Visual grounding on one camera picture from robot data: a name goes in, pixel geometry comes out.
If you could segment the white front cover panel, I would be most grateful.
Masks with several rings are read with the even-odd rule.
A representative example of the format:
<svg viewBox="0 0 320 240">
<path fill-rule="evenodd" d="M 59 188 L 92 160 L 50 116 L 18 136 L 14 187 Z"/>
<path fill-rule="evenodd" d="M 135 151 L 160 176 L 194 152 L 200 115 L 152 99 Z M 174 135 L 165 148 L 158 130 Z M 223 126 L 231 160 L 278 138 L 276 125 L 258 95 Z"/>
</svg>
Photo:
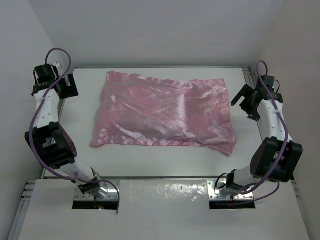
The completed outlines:
<svg viewBox="0 0 320 240">
<path fill-rule="evenodd" d="M 120 207 L 73 209 L 76 186 L 38 180 L 22 240 L 306 240 L 290 183 L 254 209 L 210 209 L 203 180 L 122 180 Z"/>
</svg>

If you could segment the metal base plate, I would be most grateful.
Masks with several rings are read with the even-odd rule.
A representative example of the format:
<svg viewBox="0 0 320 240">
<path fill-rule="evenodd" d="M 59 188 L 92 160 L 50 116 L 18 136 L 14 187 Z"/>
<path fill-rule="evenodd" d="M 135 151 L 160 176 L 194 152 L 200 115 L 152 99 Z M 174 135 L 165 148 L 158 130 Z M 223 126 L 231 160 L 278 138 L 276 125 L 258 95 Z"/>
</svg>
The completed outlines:
<svg viewBox="0 0 320 240">
<path fill-rule="evenodd" d="M 120 189 L 116 183 L 103 181 L 98 183 L 83 183 L 76 186 L 74 193 L 76 201 L 118 201 L 120 199 Z"/>
<path fill-rule="evenodd" d="M 249 194 L 236 194 L 235 192 L 229 191 L 225 187 L 218 188 L 225 185 L 227 180 L 225 178 L 219 179 L 212 178 L 207 180 L 207 191 L 208 198 L 210 201 L 214 202 L 228 202 L 228 201 L 236 201 L 243 202 L 254 199 L 253 193 Z"/>
</svg>

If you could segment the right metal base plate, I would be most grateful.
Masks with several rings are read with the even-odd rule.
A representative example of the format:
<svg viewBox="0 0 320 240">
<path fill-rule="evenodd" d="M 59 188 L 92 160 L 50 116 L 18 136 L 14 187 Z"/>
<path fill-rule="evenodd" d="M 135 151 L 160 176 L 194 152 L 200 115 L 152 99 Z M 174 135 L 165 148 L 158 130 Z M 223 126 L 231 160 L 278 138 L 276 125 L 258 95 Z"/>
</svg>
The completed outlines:
<svg viewBox="0 0 320 240">
<path fill-rule="evenodd" d="M 219 179 L 212 178 L 207 180 L 207 191 L 208 198 L 210 201 L 214 202 L 228 202 L 228 201 L 236 201 L 243 202 L 254 199 L 253 193 L 249 194 L 236 194 L 235 192 L 229 191 L 225 187 L 218 188 L 225 185 L 227 180 L 225 178 Z"/>
</svg>

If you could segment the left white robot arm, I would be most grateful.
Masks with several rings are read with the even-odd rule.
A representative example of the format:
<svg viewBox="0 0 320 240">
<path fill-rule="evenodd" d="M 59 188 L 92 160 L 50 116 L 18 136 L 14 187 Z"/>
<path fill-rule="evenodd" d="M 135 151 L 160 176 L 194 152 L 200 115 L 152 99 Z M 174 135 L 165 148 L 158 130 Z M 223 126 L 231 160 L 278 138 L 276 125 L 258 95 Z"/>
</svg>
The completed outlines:
<svg viewBox="0 0 320 240">
<path fill-rule="evenodd" d="M 33 72 L 36 113 L 25 139 L 40 164 L 102 199 L 103 177 L 201 177 L 219 170 L 250 172 L 253 127 L 231 114 L 224 79 L 172 80 L 109 71 L 98 89 L 78 91 L 56 67 Z M 86 97 L 74 117 L 76 147 L 58 119 L 58 102 Z"/>
</svg>

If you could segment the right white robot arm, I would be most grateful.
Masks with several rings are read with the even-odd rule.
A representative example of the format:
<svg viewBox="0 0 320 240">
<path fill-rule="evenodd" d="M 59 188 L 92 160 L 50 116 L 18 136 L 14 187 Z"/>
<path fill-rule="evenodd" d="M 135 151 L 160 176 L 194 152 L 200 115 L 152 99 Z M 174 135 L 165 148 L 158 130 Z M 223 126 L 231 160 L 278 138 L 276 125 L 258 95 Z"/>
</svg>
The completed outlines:
<svg viewBox="0 0 320 240">
<path fill-rule="evenodd" d="M 244 98 L 239 106 L 248 119 L 260 123 L 263 141 L 249 166 L 226 174 L 226 183 L 216 183 L 216 190 L 226 189 L 234 195 L 243 195 L 253 192 L 264 182 L 286 183 L 292 178 L 303 147 L 289 134 L 283 115 L 283 97 L 274 90 L 274 82 L 273 76 L 263 75 L 255 88 L 244 85 L 231 101 L 234 106 Z"/>
</svg>

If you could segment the aluminium frame rail left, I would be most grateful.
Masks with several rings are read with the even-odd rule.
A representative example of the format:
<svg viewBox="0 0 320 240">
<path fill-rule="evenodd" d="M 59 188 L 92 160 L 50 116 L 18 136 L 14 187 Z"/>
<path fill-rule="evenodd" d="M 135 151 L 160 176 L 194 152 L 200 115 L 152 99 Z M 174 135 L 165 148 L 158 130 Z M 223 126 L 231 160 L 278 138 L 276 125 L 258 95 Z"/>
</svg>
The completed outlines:
<svg viewBox="0 0 320 240">
<path fill-rule="evenodd" d="M 35 185 L 36 185 L 35 180 L 29 180 L 25 183 L 25 186 L 20 198 L 19 206 L 14 218 L 13 224 L 11 226 L 8 240 L 19 239 Z"/>
</svg>

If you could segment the pink pillowcase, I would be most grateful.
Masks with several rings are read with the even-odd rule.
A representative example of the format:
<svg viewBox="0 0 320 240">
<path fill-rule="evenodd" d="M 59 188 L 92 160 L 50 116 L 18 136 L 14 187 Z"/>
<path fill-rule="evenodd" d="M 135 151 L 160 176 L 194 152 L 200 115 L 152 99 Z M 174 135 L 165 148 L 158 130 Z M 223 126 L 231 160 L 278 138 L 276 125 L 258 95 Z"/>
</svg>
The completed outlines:
<svg viewBox="0 0 320 240">
<path fill-rule="evenodd" d="M 205 147 L 237 143 L 224 79 L 179 81 L 109 71 L 90 146 Z"/>
</svg>

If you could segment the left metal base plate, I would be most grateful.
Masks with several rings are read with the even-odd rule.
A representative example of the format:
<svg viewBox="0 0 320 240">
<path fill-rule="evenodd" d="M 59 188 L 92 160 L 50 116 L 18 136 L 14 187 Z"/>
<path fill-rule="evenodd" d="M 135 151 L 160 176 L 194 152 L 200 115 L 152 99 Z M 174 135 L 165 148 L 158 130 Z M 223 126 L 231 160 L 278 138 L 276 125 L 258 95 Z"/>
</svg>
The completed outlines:
<svg viewBox="0 0 320 240">
<path fill-rule="evenodd" d="M 116 183 L 103 181 L 98 183 L 83 183 L 76 186 L 74 193 L 76 201 L 118 201 L 120 199 L 120 189 Z"/>
</svg>

